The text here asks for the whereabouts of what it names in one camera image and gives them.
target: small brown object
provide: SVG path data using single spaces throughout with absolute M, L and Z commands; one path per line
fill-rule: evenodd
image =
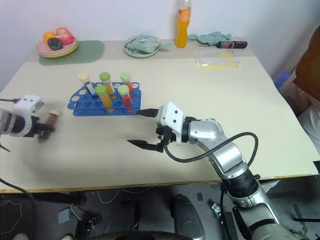
M 50 110 L 49 117 L 46 120 L 45 124 L 54 127 L 59 116 L 60 116 L 60 112 L 58 112 L 56 110 Z M 39 135 L 38 136 L 39 143 L 43 143 L 46 140 L 48 140 L 48 138 L 50 137 L 50 134 L 51 134 L 51 131 L 44 131 L 42 135 Z

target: blue container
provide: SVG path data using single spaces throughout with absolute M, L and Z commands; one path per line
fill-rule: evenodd
M 291 73 L 290 72 L 280 72 L 275 79 L 273 80 L 273 83 L 276 87 L 276 89 L 279 89 L 282 87 L 283 84 L 290 78 Z
M 93 83 L 94 87 L 102 82 Z M 140 85 L 137 82 L 133 82 L 133 93 L 130 94 L 132 100 L 132 106 L 126 107 L 122 102 L 121 96 L 118 93 L 118 87 L 123 82 L 113 82 L 114 94 L 109 95 L 112 101 L 111 107 L 105 107 L 100 101 L 99 96 L 90 94 L 86 87 L 83 86 L 75 94 L 73 94 L 68 103 L 68 109 L 73 110 L 73 115 L 76 117 L 81 116 L 118 116 L 118 115 L 136 115 L 136 112 L 140 110 L 141 105 L 141 91 Z M 107 109 L 114 109 L 113 112 L 108 112 Z

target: white wall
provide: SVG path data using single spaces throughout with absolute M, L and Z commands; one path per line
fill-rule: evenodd
M 0 90 L 44 32 L 66 26 L 79 40 L 124 40 L 141 32 L 171 39 L 176 11 L 177 0 L 1 0 Z M 244 37 L 273 76 L 317 24 L 319 0 L 193 0 L 188 31 Z

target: green cap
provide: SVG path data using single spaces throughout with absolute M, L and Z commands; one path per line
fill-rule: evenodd
M 118 87 L 118 93 L 120 95 L 127 95 L 129 94 L 129 87 L 127 85 L 121 85 L 120 87 Z
M 102 72 L 100 73 L 99 78 L 102 82 L 107 82 L 110 80 L 111 76 L 108 72 Z
M 107 88 L 103 85 L 96 86 L 94 90 L 99 96 L 107 93 Z
M 130 75 L 129 72 L 123 72 L 123 73 L 120 74 L 120 78 L 121 78 L 122 82 L 124 82 L 124 83 L 125 82 L 130 82 L 131 75 Z

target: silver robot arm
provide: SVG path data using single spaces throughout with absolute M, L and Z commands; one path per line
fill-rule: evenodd
M 137 114 L 156 117 L 156 133 L 161 139 L 161 143 L 157 145 L 142 140 L 128 140 L 142 149 L 158 152 L 165 150 L 169 157 L 181 163 L 196 159 L 179 159 L 173 156 L 167 148 L 170 142 L 175 141 L 177 145 L 189 142 L 205 152 L 217 149 L 207 157 L 234 203 L 232 211 L 245 239 L 298 240 L 288 229 L 280 225 L 279 216 L 270 199 L 250 171 L 237 146 L 231 141 L 226 144 L 228 138 L 216 120 L 184 117 L 183 112 L 172 102 L 164 104 L 159 109 L 141 110 Z

